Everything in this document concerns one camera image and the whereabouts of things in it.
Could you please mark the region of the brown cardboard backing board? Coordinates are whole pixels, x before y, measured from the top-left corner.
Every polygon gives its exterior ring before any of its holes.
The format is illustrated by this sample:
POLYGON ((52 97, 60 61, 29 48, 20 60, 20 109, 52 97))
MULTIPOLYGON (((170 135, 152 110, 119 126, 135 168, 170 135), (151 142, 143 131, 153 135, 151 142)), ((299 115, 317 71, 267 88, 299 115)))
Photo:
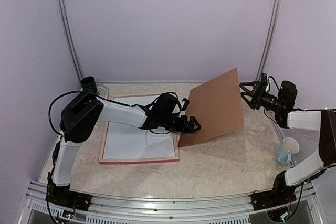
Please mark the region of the brown cardboard backing board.
POLYGON ((244 127, 237 68, 193 88, 189 100, 186 115, 196 117, 201 129, 181 134, 178 147, 209 141, 244 127))

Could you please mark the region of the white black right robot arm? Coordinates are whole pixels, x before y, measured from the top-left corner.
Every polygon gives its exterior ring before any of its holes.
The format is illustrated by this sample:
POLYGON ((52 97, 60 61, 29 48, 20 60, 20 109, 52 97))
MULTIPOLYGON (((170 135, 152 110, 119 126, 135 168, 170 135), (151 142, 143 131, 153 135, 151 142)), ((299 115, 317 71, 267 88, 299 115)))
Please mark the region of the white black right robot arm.
POLYGON ((290 169, 278 174, 269 191, 252 193, 253 208, 261 210, 296 200, 295 191, 319 178, 335 166, 335 109, 300 109, 295 106, 297 87, 290 81, 276 85, 278 93, 270 93, 270 77, 242 82, 241 97, 253 110, 272 112, 282 148, 291 153, 290 169))

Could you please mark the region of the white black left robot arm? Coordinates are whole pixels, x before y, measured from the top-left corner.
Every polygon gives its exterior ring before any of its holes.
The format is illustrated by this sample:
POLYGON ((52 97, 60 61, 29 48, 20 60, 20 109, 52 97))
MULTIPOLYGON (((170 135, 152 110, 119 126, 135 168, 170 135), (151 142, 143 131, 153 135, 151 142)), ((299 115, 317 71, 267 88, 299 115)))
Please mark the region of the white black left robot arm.
POLYGON ((91 195, 70 189, 71 171, 82 143, 98 122, 118 123, 153 132, 160 127, 167 133, 193 134, 201 129, 196 117, 183 115, 189 99, 179 100, 174 92, 160 94, 150 104, 125 104, 90 91, 74 91, 76 97, 62 110, 59 141, 52 155, 47 176, 46 203, 88 211, 91 195))

